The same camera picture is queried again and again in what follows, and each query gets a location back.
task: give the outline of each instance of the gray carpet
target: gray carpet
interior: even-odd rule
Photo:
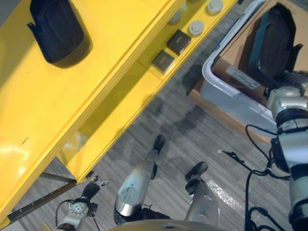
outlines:
[[[296,2],[307,9],[305,0]],[[229,157],[219,154],[218,150],[235,151],[251,168],[264,169],[266,160],[247,139],[243,139],[190,102],[186,92],[201,77],[200,69],[196,68],[196,65],[203,64],[249,3],[249,0],[245,0],[242,5],[236,5],[228,13],[95,167],[94,170],[101,179],[111,180],[94,198],[94,202],[99,204],[96,219],[101,230],[115,226],[113,208],[116,193],[128,173],[151,149],[158,134],[165,136],[166,144],[158,161],[156,179],[150,184],[145,203],[153,204],[154,210],[172,218],[183,219],[190,202],[184,188],[184,175],[196,163],[206,161],[209,169],[203,179],[220,198],[219,227],[232,231],[244,229],[244,188],[248,171]],[[261,143],[260,147],[266,151],[270,148],[264,143]],[[47,172],[67,174],[57,159],[50,164]],[[53,180],[38,179],[16,208],[61,185]],[[54,228],[55,209],[59,202],[80,196],[83,187],[84,183],[29,214],[21,219],[22,225],[27,231],[38,230],[44,223]],[[254,205],[266,208],[285,230],[292,230],[287,218],[290,210],[288,182],[253,176],[250,184],[250,206]],[[59,219],[62,219],[66,212],[67,207],[63,206]],[[254,214],[253,217],[257,225],[270,225],[270,222],[259,214]],[[81,230],[96,230],[93,220],[87,219]]]

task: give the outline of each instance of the yellow shelf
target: yellow shelf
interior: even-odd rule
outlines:
[[[59,159],[78,181],[83,180],[94,168],[189,55],[232,8],[236,0],[224,0],[223,10],[216,16],[206,13],[205,7],[208,2],[208,0],[200,0],[197,3],[188,2],[187,9],[189,10],[183,12],[181,21],[176,25],[166,24],[162,28],[134,66],[60,151]],[[188,33],[188,26],[194,20],[203,21],[205,30],[200,36],[192,38],[190,45],[180,56],[177,56],[166,48],[166,43],[178,28]],[[162,49],[176,58],[174,64],[164,74],[151,65],[153,58]]]
[[[22,0],[0,28],[0,221],[134,64],[184,0],[71,0],[92,50],[47,63]]]

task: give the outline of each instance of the black cable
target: black cable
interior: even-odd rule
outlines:
[[[98,230],[98,231],[101,231],[101,230],[100,230],[100,227],[98,226],[98,224],[97,224],[97,222],[96,222],[96,220],[95,220],[94,217],[93,217],[93,220],[94,220],[94,223],[96,224],[97,230]]]
[[[265,130],[265,129],[263,129],[263,128],[259,128],[259,127],[255,126],[255,125],[252,125],[252,124],[248,124],[248,125],[246,125],[246,127],[245,127],[245,132],[246,132],[246,134],[247,134],[249,140],[251,141],[251,143],[252,143],[252,144],[255,146],[255,148],[257,148],[257,149],[265,156],[265,158],[269,161],[270,158],[265,154],[265,152],[264,152],[261,148],[259,148],[259,146],[258,146],[258,145],[254,142],[254,140],[251,138],[251,136],[250,136],[250,134],[249,134],[249,131],[248,131],[248,128],[249,128],[249,127],[257,128],[257,129],[259,129],[259,130],[261,130],[261,131],[263,131],[263,132],[267,132],[267,133],[272,134],[272,135],[277,135],[277,134],[274,133],[274,132]]]
[[[275,231],[275,229],[273,229],[272,227],[270,226],[266,226],[266,225],[262,225],[262,226],[259,226],[257,227],[257,225],[252,221],[252,218],[251,218],[251,214],[254,210],[257,210],[258,212],[260,212],[261,214],[263,214],[264,216],[266,216],[277,228],[279,228],[281,231],[285,231],[275,220],[272,216],[270,216],[267,212],[267,210],[263,209],[263,208],[260,208],[260,207],[253,207],[251,209],[249,209],[249,182],[250,182],[250,179],[252,177],[253,174],[255,175],[258,175],[258,176],[267,176],[267,175],[270,175],[271,177],[275,178],[275,179],[281,179],[281,180],[289,180],[290,179],[290,176],[277,176],[275,175],[273,172],[272,172],[272,165],[274,163],[274,158],[273,158],[273,155],[272,155],[272,148],[270,148],[269,150],[269,155],[267,156],[265,154],[265,152],[254,142],[254,140],[251,138],[250,134],[249,134],[249,130],[248,128],[249,127],[253,127],[253,128],[257,128],[263,132],[267,132],[269,134],[272,134],[272,135],[277,135],[276,133],[274,132],[271,132],[271,131],[268,131],[268,130],[265,130],[263,128],[260,128],[258,126],[255,126],[255,125],[247,125],[245,127],[245,131],[246,131],[246,134],[249,138],[249,140],[251,141],[251,143],[266,157],[267,159],[267,164],[266,164],[266,169],[264,171],[259,171],[259,170],[253,170],[251,169],[249,166],[247,166],[245,163],[244,163],[244,160],[241,160],[237,155],[236,153],[232,152],[232,153],[229,153],[229,152],[226,152],[226,151],[223,151],[223,153],[227,154],[228,156],[230,156],[232,159],[234,159],[236,162],[238,162],[239,164],[241,164],[243,167],[245,167],[248,171],[249,171],[249,174],[247,176],[247,180],[246,180],[246,187],[245,187],[245,231],[260,231],[260,230],[264,230],[264,229],[267,229],[267,230],[270,230],[270,231]]]
[[[151,210],[151,207],[153,206],[153,205],[146,205],[146,204],[143,204],[143,205],[146,206],[146,207],[148,207],[149,210]]]
[[[65,200],[65,201],[62,201],[61,203],[59,203],[57,209],[56,209],[56,215],[55,215],[55,223],[56,223],[56,227],[58,226],[58,210],[60,208],[60,206],[65,203],[65,202],[70,202],[70,203],[73,203],[73,200],[71,199],[68,199],[68,200]]]
[[[257,228],[257,231],[261,231],[261,230],[270,230],[270,231],[276,231],[275,229],[273,229],[272,227],[270,226],[267,226],[267,225],[260,225],[258,228]]]

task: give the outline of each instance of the black bag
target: black bag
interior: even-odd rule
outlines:
[[[261,19],[249,59],[249,74],[272,87],[284,71],[292,72],[302,44],[293,47],[296,26],[289,9],[278,3]]]
[[[79,24],[68,0],[32,0],[35,25],[28,27],[48,63],[68,67],[82,60],[90,49],[90,38]]]

